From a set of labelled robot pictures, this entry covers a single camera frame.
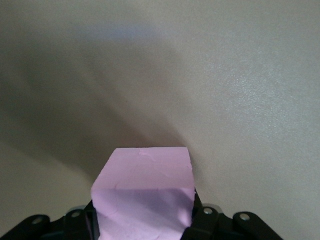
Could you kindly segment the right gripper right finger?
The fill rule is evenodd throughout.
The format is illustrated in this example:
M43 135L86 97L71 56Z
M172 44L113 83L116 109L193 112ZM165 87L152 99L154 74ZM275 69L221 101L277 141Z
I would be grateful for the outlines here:
M181 238L183 240L282 239L258 215L240 211L229 218L217 206L202 203L196 191L191 225L184 230Z

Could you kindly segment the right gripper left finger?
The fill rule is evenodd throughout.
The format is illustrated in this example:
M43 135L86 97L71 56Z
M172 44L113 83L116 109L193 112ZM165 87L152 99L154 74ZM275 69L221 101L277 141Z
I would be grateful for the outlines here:
M31 215L2 235L2 240L97 240L100 230L92 202L74 207L52 221L48 215Z

